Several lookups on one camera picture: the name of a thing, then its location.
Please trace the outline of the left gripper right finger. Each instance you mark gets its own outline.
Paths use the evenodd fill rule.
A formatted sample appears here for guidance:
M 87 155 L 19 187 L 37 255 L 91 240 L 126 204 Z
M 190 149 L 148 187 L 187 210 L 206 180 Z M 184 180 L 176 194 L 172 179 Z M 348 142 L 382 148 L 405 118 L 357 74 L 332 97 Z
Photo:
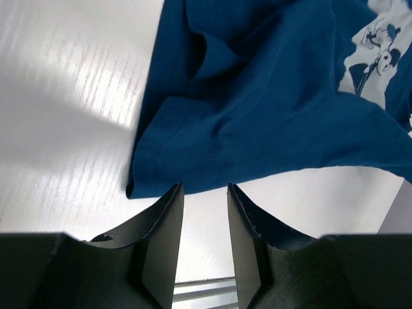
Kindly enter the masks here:
M 409 234 L 313 238 L 227 188 L 240 308 L 410 308 Z

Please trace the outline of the blue t shirt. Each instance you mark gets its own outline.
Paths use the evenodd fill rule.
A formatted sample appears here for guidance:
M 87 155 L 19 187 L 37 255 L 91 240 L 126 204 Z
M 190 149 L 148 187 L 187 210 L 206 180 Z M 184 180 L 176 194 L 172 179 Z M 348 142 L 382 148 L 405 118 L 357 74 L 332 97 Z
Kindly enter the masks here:
M 411 179 L 410 1 L 166 1 L 126 186 L 374 167 Z

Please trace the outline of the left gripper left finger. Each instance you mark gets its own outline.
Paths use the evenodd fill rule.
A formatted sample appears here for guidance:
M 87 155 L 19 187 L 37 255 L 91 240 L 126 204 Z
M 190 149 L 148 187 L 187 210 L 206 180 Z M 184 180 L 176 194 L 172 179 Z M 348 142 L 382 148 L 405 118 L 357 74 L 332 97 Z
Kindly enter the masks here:
M 170 308 L 184 187 L 91 241 L 1 234 L 2 308 Z

